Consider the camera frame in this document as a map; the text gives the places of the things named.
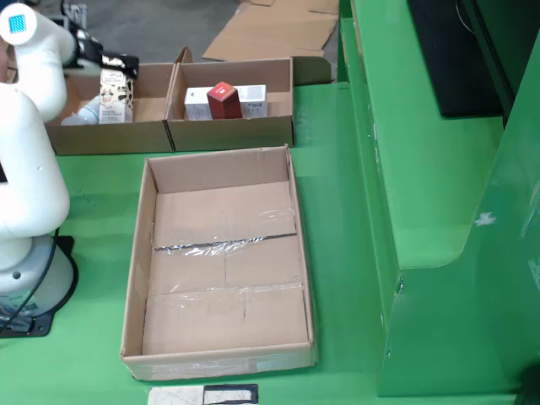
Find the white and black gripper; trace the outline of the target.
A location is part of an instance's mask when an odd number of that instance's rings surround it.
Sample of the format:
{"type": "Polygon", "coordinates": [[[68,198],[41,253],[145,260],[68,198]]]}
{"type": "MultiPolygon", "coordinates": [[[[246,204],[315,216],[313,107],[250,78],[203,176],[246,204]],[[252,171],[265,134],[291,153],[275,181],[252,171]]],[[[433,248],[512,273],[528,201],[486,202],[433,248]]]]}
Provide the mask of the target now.
{"type": "Polygon", "coordinates": [[[103,46],[79,25],[68,29],[74,39],[73,54],[65,62],[66,68],[101,68],[104,64],[126,64],[121,71],[129,78],[138,76],[138,57],[104,52],[103,46]]]}

